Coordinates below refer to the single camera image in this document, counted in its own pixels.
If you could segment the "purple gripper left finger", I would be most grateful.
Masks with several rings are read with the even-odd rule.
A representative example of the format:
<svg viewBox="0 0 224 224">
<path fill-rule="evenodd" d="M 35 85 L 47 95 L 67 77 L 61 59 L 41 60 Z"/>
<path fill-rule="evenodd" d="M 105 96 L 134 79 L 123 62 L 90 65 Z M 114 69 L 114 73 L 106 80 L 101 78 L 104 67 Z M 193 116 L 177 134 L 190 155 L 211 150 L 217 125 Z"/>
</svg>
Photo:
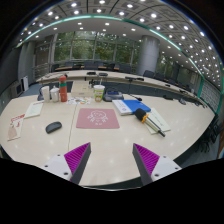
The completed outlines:
<svg viewBox="0 0 224 224">
<path fill-rule="evenodd" d="M 57 154 L 42 168 L 72 183 L 79 184 L 91 154 L 91 143 L 81 145 L 66 154 Z"/>
</svg>

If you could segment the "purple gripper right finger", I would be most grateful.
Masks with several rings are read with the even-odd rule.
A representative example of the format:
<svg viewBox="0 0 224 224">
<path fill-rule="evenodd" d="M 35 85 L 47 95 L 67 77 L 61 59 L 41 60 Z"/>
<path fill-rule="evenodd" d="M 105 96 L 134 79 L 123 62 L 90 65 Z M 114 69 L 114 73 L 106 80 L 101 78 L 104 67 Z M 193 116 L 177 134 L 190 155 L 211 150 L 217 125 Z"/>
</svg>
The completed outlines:
<svg viewBox="0 0 224 224">
<path fill-rule="evenodd" d="M 143 185 L 148 185 L 181 170 L 181 167 L 168 156 L 159 156 L 136 143 L 133 144 L 133 156 Z"/>
</svg>

